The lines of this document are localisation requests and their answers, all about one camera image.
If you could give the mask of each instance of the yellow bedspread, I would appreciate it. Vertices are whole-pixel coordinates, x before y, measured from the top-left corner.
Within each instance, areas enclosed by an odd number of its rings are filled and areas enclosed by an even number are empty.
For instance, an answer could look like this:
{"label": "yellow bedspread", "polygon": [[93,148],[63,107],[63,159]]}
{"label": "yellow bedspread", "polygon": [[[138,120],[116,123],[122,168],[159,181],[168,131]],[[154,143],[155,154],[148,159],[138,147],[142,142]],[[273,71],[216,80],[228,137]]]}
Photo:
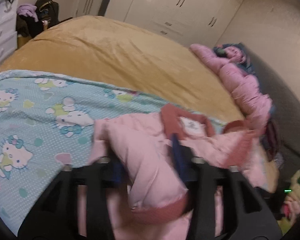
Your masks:
{"label": "yellow bedspread", "polygon": [[104,17],[75,18],[32,39],[0,72],[62,73],[158,95],[222,121],[242,115],[218,78],[181,45]]}

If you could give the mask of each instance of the light blue blanket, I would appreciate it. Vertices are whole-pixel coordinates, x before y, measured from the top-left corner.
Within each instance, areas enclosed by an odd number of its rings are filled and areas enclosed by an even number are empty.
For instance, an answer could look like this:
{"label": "light blue blanket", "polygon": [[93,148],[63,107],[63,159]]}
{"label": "light blue blanket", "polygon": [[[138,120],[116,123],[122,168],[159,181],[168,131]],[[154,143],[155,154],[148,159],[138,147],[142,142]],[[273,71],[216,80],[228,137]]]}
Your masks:
{"label": "light blue blanket", "polygon": [[[60,74],[0,73],[0,216],[14,234],[63,164],[87,163],[93,120],[158,112],[157,96]],[[220,132],[223,123],[211,120]]]}

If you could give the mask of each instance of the white tag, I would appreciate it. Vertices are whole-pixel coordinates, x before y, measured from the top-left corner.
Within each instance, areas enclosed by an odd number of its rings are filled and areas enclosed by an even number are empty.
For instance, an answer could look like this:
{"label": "white tag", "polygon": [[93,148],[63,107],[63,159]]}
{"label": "white tag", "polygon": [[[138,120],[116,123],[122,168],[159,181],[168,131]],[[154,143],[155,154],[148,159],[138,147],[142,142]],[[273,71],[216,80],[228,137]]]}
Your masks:
{"label": "white tag", "polygon": [[205,125],[198,121],[191,120],[186,117],[180,117],[183,129],[189,135],[207,136],[205,132]]}

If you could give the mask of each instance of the black backpack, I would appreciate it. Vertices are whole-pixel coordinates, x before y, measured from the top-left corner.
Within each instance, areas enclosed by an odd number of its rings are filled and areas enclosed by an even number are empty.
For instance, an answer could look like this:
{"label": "black backpack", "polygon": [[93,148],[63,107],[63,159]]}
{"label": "black backpack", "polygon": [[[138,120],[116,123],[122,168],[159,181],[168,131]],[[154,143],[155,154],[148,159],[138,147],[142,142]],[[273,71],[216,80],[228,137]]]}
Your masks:
{"label": "black backpack", "polygon": [[37,7],[36,13],[39,21],[48,21],[48,28],[59,24],[59,4],[53,0],[37,0],[35,3]]}

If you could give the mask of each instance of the pink jacket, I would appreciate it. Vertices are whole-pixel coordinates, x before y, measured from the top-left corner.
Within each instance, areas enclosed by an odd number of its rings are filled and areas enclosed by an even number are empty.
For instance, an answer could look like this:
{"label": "pink jacket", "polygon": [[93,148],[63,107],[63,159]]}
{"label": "pink jacket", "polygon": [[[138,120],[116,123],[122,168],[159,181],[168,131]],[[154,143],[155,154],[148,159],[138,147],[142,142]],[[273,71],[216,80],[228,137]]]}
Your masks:
{"label": "pink jacket", "polygon": [[191,51],[215,74],[219,76],[225,88],[231,93],[241,111],[247,115],[247,126],[264,134],[270,117],[272,100],[263,95],[255,76],[248,75],[231,63],[232,59],[217,57],[212,49],[200,44],[192,44]]}
{"label": "pink jacket", "polygon": [[[201,131],[191,133],[181,117],[199,120]],[[209,120],[170,104],[161,113],[126,114],[95,121],[94,145],[89,163],[106,155],[110,144],[128,171],[128,186],[108,191],[110,220],[116,239],[184,240],[191,213],[183,214],[188,190],[176,174],[169,154],[169,135],[177,133],[180,143],[196,156],[217,167],[239,165],[253,186],[266,178],[255,132],[229,124],[215,135]],[[222,230],[221,189],[216,192],[216,235]],[[79,203],[79,231],[85,235],[85,194]]]}

